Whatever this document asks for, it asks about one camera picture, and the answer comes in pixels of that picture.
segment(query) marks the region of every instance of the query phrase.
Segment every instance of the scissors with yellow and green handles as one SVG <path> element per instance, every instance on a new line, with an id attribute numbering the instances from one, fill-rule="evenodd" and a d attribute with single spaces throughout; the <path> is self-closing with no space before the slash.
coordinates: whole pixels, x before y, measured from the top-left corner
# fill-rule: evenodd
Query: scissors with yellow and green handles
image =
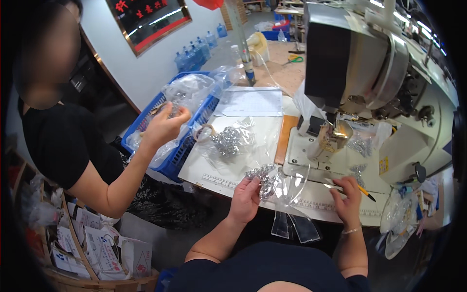
<path id="1" fill-rule="evenodd" d="M 300 57 L 299 55 L 291 54 L 289 56 L 289 61 L 283 64 L 283 66 L 287 65 L 288 63 L 300 63 L 300 62 L 303 62 L 302 57 Z"/>

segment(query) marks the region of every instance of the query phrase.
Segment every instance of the framed mirror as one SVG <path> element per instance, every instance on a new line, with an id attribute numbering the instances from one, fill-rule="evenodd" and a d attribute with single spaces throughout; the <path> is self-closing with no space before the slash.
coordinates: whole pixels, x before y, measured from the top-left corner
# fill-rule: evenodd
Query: framed mirror
<path id="1" fill-rule="evenodd" d="M 136 56 L 191 22 L 184 0 L 107 0 L 107 3 Z"/>

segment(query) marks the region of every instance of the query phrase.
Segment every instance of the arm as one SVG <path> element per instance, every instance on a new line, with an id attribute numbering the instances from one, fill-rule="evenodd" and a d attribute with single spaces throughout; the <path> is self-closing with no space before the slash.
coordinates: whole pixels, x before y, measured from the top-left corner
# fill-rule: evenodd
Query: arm
<path id="1" fill-rule="evenodd" d="M 176 139 L 180 126 L 190 119 L 190 112 L 180 107 L 181 114 L 168 119 L 172 111 L 169 103 L 149 123 L 140 146 L 126 169 L 107 185 L 89 161 L 70 193 L 97 212 L 112 218 L 120 218 L 126 211 L 141 184 L 144 173 L 157 150 L 166 142 Z"/>
<path id="2" fill-rule="evenodd" d="M 368 256 L 363 231 L 361 229 L 359 208 L 361 193 L 357 181 L 354 177 L 344 177 L 335 179 L 336 185 L 342 186 L 347 198 L 342 199 L 339 192 L 331 189 L 336 212 L 344 222 L 344 231 L 358 228 L 356 232 L 343 235 L 342 248 L 338 255 L 338 267 L 344 278 L 355 275 L 368 276 Z"/>
<path id="3" fill-rule="evenodd" d="M 240 233 L 258 211 L 259 178 L 244 178 L 235 188 L 227 217 L 210 233 L 198 240 L 186 255 L 185 262 L 207 259 L 220 263 L 227 259 Z"/>

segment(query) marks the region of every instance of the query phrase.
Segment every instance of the person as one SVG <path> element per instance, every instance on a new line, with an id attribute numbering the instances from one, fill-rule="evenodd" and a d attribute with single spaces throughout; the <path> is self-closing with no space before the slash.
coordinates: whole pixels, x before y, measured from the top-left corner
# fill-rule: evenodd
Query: person
<path id="1" fill-rule="evenodd" d="M 163 228 L 200 227 L 208 210 L 181 185 L 164 184 L 146 175 L 157 150 L 177 138 L 190 112 L 180 107 L 168 118 L 168 103 L 149 123 L 131 161 L 107 144 L 93 115 L 63 104 L 61 85 L 69 81 L 79 53 L 79 0 L 55 0 L 36 13 L 28 26 L 14 71 L 20 95 L 18 111 L 24 138 L 37 169 L 87 206 L 111 218 L 125 211 Z"/>
<path id="2" fill-rule="evenodd" d="M 261 242 L 230 259 L 240 233 L 258 211 L 259 178 L 235 188 L 227 217 L 190 249 L 168 292 L 369 291 L 368 257 L 359 219 L 361 193 L 353 177 L 335 179 L 346 198 L 331 189 L 344 223 L 337 266 L 324 252 L 303 246 Z"/>

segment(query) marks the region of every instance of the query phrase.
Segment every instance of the sewing machine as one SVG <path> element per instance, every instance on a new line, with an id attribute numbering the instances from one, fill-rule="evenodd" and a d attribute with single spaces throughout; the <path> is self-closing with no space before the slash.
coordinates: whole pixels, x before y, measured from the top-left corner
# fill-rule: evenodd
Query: sewing machine
<path id="1" fill-rule="evenodd" d="M 372 173 L 367 180 L 388 185 L 422 181 L 452 160 L 453 112 L 458 106 L 452 82 L 419 44 L 401 34 L 394 1 L 385 1 L 383 10 L 364 2 L 368 6 L 363 9 L 305 3 L 304 94 L 325 118 L 315 110 L 309 121 L 301 119 L 292 129 L 285 173 L 294 165 L 310 164 L 314 171 L 309 179 L 321 181 L 368 163 L 367 172 Z M 397 130 L 369 159 L 346 150 L 353 135 L 349 121 L 384 121 Z"/>

